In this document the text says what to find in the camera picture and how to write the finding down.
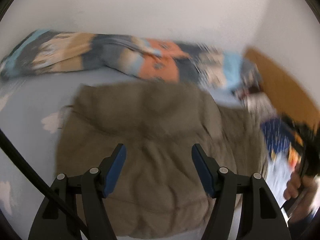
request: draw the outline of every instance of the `orange pattern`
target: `orange pattern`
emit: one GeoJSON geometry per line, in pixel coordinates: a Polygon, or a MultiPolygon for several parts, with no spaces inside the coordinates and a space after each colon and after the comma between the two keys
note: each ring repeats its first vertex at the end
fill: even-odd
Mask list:
{"type": "Polygon", "coordinates": [[[178,82],[179,69],[175,58],[189,58],[180,47],[171,41],[147,39],[153,49],[161,52],[161,57],[144,55],[144,62],[140,68],[139,77],[143,79],[162,79],[164,81],[178,82]]]}
{"type": "MultiPolygon", "coordinates": [[[[294,138],[297,143],[303,146],[303,141],[300,138],[300,136],[295,133],[294,138]]],[[[295,166],[300,163],[301,156],[297,153],[297,151],[290,145],[289,148],[289,156],[288,156],[288,162],[289,166],[294,170],[295,166]]]]}

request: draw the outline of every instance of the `black object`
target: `black object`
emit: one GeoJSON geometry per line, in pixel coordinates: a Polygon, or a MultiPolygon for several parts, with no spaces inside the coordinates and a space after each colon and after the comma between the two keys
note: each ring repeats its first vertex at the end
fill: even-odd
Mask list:
{"type": "Polygon", "coordinates": [[[228,239],[236,194],[243,194],[237,240],[291,239],[279,205],[259,173],[236,175],[208,157],[200,144],[192,147],[192,160],[205,192],[216,198],[202,240],[228,239]]]}
{"type": "MultiPolygon", "coordinates": [[[[91,240],[116,240],[102,198],[113,192],[126,158],[126,149],[118,144],[110,157],[100,166],[91,168],[80,176],[68,178],[59,174],[51,185],[59,197],[76,213],[76,194],[82,195],[85,220],[91,240]]],[[[64,214],[55,202],[45,198],[33,221],[29,240],[77,240],[82,239],[79,223],[64,214]]]]}
{"type": "MultiPolygon", "coordinates": [[[[296,141],[291,142],[292,147],[301,155],[300,177],[302,178],[304,175],[311,177],[320,175],[320,127],[314,133],[308,125],[295,123],[288,115],[283,115],[282,121],[286,123],[289,131],[297,132],[303,142],[303,146],[296,141]]],[[[306,194],[303,185],[298,189],[298,192],[299,196],[297,198],[287,200],[281,207],[289,218],[306,194]]]]}
{"type": "Polygon", "coordinates": [[[0,209],[0,236],[4,240],[21,240],[0,209]]]}
{"type": "Polygon", "coordinates": [[[76,222],[81,228],[82,232],[87,236],[88,230],[86,225],[82,220],[73,212],[73,210],[66,205],[50,188],[49,186],[40,178],[40,176],[35,172],[35,170],[26,162],[26,160],[21,156],[18,150],[13,146],[11,141],[5,136],[5,134],[0,130],[0,147],[10,158],[10,160],[17,166],[17,168],[23,173],[24,176],[47,198],[54,201],[59,205],[59,208],[71,219],[76,222]]]}
{"type": "Polygon", "coordinates": [[[320,236],[320,208],[312,219],[310,225],[306,228],[299,240],[318,240],[320,236]]]}

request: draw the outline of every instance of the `white wall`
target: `white wall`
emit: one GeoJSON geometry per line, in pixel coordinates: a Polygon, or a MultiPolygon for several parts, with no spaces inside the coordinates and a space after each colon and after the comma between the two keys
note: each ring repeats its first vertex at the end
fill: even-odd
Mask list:
{"type": "Polygon", "coordinates": [[[0,22],[0,58],[36,28],[201,41],[241,52],[267,1],[15,0],[0,22]]]}
{"type": "Polygon", "coordinates": [[[253,45],[291,73],[320,106],[320,24],[305,0],[270,0],[253,45]]]}

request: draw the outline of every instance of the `black cable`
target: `black cable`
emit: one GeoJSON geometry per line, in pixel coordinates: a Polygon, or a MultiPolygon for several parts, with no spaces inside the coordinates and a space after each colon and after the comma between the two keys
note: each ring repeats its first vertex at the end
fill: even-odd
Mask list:
{"type": "Polygon", "coordinates": [[[50,201],[56,203],[59,209],[69,216],[80,228],[82,233],[89,239],[89,231],[83,221],[73,212],[73,210],[41,179],[35,170],[26,162],[11,141],[0,129],[0,148],[10,158],[14,165],[24,176],[50,201]]]}
{"type": "Polygon", "coordinates": [[[22,240],[13,230],[0,209],[0,236],[6,240],[22,240]]]}

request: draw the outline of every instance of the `blue patterned fabric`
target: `blue patterned fabric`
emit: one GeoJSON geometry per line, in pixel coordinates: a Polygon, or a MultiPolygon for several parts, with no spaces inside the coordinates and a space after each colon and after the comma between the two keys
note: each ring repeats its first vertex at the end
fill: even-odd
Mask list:
{"type": "Polygon", "coordinates": [[[110,67],[141,79],[192,82],[227,92],[257,85],[256,65],[205,44],[130,35],[37,30],[0,59],[0,80],[110,67]]]}
{"type": "Polygon", "coordinates": [[[280,118],[272,118],[260,125],[266,139],[267,150],[277,154],[284,152],[290,146],[293,135],[286,129],[286,124],[280,118]]]}

